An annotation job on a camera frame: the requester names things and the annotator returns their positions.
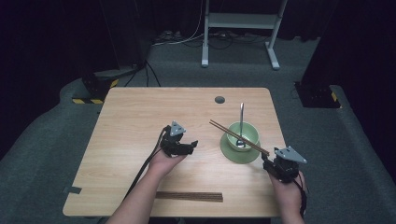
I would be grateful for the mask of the person's left hand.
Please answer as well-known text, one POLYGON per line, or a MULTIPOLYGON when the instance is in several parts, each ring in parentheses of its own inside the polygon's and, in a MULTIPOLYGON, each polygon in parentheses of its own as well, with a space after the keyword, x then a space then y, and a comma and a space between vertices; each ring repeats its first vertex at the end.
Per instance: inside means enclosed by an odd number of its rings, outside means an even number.
POLYGON ((182 162, 186 158, 186 155, 178 155, 175 157, 169 157, 162 149, 158 149, 155 155, 151 159, 148 165, 147 174, 155 176, 159 179, 164 178, 168 175, 176 165, 182 162))

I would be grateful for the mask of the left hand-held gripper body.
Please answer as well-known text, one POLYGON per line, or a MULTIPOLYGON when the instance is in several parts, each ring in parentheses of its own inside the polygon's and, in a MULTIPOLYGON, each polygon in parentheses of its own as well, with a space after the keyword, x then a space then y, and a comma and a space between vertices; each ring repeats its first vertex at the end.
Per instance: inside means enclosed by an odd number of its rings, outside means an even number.
POLYGON ((165 127, 165 134, 162 137, 160 147, 166 155, 169 157, 178 156, 175 154, 175 151, 178 147, 184 147, 184 144, 180 143, 184 132, 186 132, 186 129, 175 120, 165 127))

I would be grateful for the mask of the row of brown chopsticks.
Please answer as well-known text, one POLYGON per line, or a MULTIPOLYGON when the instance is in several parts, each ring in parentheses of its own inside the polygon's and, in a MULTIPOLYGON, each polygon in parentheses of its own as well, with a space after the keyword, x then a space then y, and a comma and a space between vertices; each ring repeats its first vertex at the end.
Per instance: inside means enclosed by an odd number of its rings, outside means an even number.
POLYGON ((176 191, 158 191, 157 199, 174 199, 187 201, 201 201, 222 203, 223 196, 221 192, 176 192, 176 191))

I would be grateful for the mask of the person's right hand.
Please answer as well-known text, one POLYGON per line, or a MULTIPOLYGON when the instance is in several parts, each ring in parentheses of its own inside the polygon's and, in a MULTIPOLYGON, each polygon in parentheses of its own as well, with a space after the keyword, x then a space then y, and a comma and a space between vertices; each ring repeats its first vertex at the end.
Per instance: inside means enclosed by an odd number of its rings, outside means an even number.
POLYGON ((269 177, 281 214, 299 215, 303 201, 301 189, 306 190, 304 174, 300 172, 290 183, 283 183, 272 175, 269 175, 269 177))

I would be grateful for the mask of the white metal stand frame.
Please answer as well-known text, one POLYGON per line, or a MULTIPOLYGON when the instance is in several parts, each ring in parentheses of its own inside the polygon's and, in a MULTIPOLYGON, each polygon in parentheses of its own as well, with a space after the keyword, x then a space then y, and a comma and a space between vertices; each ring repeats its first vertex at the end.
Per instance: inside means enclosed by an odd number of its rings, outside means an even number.
POLYGON ((208 37, 210 28, 261 29, 272 31, 270 40, 265 42, 264 46, 272 68, 274 70, 279 70, 280 64, 276 57, 274 45, 287 3, 288 0, 281 0, 278 12, 272 15, 237 14, 211 12, 209 9, 210 0, 205 0, 205 26, 201 66, 203 68, 209 66, 208 37))

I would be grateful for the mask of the green ceramic saucer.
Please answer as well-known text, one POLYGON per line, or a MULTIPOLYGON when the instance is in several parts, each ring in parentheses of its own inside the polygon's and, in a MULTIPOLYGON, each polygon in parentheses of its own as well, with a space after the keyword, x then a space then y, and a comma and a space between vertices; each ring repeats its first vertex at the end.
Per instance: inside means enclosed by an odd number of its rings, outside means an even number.
POLYGON ((251 163, 251 162, 255 161, 260 155, 260 152, 255 149, 251 149, 247 152, 236 151, 229 144, 229 140, 227 138, 226 133, 220 139, 220 149, 221 149, 222 154, 228 160, 233 161, 238 164, 251 163))

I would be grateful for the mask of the black stand with hazard tape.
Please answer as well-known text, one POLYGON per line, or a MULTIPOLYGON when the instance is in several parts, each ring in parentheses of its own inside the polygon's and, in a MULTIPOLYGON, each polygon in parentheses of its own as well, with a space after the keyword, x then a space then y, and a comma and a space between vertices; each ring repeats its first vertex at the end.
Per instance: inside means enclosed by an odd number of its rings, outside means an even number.
POLYGON ((141 8, 138 0, 64 0, 88 102, 103 101, 120 77, 144 67, 150 30, 141 8))

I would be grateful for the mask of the metal spoon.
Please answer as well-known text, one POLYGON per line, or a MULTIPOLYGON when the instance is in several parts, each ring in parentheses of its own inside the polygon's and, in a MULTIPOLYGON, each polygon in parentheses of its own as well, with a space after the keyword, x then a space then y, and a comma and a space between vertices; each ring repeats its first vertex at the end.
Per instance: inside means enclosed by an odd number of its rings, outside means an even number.
POLYGON ((240 104, 240 116, 239 116, 239 138, 236 140, 236 145, 240 148, 245 147, 246 144, 245 142, 242 140, 243 137, 243 126, 244 126, 244 107, 245 104, 241 103, 240 104))

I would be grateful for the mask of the black stand base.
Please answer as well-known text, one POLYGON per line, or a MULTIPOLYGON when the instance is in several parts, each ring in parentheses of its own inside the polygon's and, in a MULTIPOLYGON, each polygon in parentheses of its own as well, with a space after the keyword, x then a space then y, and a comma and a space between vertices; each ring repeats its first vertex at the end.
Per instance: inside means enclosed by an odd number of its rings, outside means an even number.
POLYGON ((341 104, 330 87, 315 87, 295 82, 299 99, 303 107, 308 108, 341 108, 341 104))

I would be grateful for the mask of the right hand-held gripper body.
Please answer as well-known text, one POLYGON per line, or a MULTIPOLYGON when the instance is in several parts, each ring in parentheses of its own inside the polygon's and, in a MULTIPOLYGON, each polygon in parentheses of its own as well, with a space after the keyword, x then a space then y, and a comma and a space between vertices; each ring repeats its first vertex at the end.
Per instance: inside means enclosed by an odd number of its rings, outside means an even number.
POLYGON ((299 164, 307 163, 307 160, 293 147, 275 148, 274 152, 276 158, 266 171, 281 182, 292 182, 299 174, 299 164))

